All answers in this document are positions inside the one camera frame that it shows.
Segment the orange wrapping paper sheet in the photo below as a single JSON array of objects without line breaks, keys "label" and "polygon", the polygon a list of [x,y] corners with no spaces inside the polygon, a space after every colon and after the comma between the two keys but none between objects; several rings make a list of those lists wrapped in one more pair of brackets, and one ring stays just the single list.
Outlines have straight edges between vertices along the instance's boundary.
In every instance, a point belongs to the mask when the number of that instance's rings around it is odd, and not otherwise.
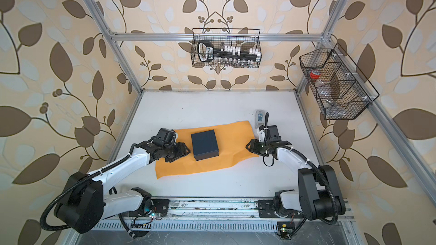
[{"label": "orange wrapping paper sheet", "polygon": [[156,178],[173,175],[190,175],[233,167],[255,155],[246,149],[246,145],[254,139],[252,126],[248,121],[238,121],[226,125],[211,127],[178,129],[178,142],[183,142],[189,149],[193,148],[191,135],[194,133],[214,130],[218,143],[219,155],[213,158],[196,161],[194,154],[189,154],[172,163],[163,159],[156,162]]}]

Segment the dark navy gift box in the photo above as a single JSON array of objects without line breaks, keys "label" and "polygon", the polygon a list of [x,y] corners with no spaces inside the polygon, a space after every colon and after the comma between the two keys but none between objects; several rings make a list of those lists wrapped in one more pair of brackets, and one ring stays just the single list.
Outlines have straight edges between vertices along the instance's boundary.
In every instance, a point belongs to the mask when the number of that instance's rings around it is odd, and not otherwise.
[{"label": "dark navy gift box", "polygon": [[191,135],[193,156],[196,161],[202,161],[219,156],[219,147],[215,131],[208,130]]}]

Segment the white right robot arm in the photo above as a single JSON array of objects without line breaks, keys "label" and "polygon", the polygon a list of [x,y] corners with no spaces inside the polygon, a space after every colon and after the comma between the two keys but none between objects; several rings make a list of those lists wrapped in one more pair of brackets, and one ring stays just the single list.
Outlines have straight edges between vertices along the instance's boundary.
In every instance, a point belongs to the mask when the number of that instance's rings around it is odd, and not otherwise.
[{"label": "white right robot arm", "polygon": [[293,211],[307,220],[320,220],[328,225],[337,223],[346,211],[335,171],[328,165],[317,165],[288,141],[283,141],[275,125],[257,128],[258,138],[251,140],[246,149],[256,155],[285,164],[297,176],[297,189],[275,193],[275,216],[287,218]]}]

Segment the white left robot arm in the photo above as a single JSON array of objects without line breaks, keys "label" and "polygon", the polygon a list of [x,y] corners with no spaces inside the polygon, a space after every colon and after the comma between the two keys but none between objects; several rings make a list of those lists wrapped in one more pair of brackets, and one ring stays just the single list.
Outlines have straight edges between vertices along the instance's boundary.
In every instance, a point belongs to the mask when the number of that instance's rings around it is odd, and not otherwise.
[{"label": "white left robot arm", "polygon": [[63,192],[44,210],[40,225],[47,231],[72,228],[83,234],[101,220],[120,217],[125,212],[148,215],[156,211],[152,195],[134,187],[119,193],[115,186],[139,169],[163,159],[172,163],[190,154],[183,142],[177,142],[174,130],[161,128],[156,136],[132,144],[127,155],[101,169],[76,172],[67,181]]}]

